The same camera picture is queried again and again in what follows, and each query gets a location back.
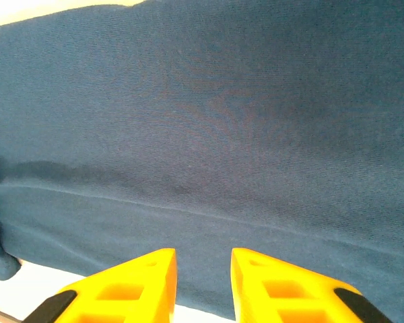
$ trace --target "folded fabric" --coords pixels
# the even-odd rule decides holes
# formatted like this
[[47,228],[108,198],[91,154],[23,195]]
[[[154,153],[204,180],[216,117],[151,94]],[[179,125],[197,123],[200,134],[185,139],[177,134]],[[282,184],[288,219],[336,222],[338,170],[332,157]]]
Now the folded fabric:
[[404,1],[146,1],[0,27],[0,277],[176,248],[233,318],[246,247],[404,322]]

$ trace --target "yellow plastic part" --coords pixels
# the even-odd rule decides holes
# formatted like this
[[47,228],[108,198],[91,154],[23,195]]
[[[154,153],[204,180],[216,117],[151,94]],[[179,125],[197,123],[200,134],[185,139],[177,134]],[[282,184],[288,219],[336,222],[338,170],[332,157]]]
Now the yellow plastic part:
[[231,281],[237,323],[362,323],[334,293],[356,288],[252,250],[232,250]]
[[160,249],[60,290],[77,297],[55,322],[172,323],[176,283],[175,249]]

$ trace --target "crease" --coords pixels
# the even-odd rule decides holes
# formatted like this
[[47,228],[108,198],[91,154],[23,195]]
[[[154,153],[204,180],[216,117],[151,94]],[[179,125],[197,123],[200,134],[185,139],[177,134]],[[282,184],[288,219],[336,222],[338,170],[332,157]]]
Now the crease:
[[327,238],[326,236],[322,236],[320,234],[312,234],[310,236],[309,234],[306,234],[306,233],[298,231],[298,230],[290,229],[290,228],[278,227],[278,226],[271,225],[271,224],[253,223],[253,222],[249,222],[249,221],[245,221],[245,220],[241,220],[241,219],[233,219],[233,218],[229,218],[229,217],[224,217],[221,215],[196,212],[194,210],[189,210],[189,209],[178,209],[178,208],[174,208],[174,207],[165,207],[165,206],[159,206],[159,205],[152,204],[152,203],[143,203],[143,202],[132,201],[129,199],[120,199],[120,198],[116,198],[116,197],[112,197],[112,196],[104,196],[104,195],[99,195],[99,194],[87,194],[87,193],[83,193],[83,192],[74,192],[72,190],[38,187],[35,185],[33,185],[33,186],[30,186],[30,185],[24,185],[24,186],[0,185],[0,186],[12,187],[12,188],[33,188],[33,189],[38,189],[38,190],[47,190],[47,191],[51,191],[51,192],[62,192],[65,194],[71,194],[71,195],[75,195],[75,196],[83,196],[83,197],[88,197],[88,198],[93,198],[93,199],[106,199],[109,201],[117,201],[117,202],[121,202],[121,203],[140,205],[140,206],[144,206],[144,207],[152,207],[152,208],[160,209],[160,210],[163,209],[163,210],[168,210],[168,211],[185,212],[185,213],[190,213],[191,215],[199,215],[199,216],[209,217],[212,219],[219,219],[222,221],[230,221],[230,222],[239,223],[239,224],[251,225],[253,227],[260,227],[260,228],[265,228],[265,229],[275,229],[277,231],[285,232],[288,234],[294,234],[297,236],[318,238],[320,240],[324,240],[324,241],[328,241],[328,242],[341,243],[341,244],[345,244],[348,246],[361,248],[363,250],[371,250],[373,252],[387,254],[389,256],[401,256],[404,258],[404,253],[401,253],[401,252],[393,252],[393,251],[382,249],[382,248],[376,248],[374,246],[353,243],[353,242],[350,242],[347,240],[339,240],[339,239],[337,240],[337,239],[333,239],[333,238]]

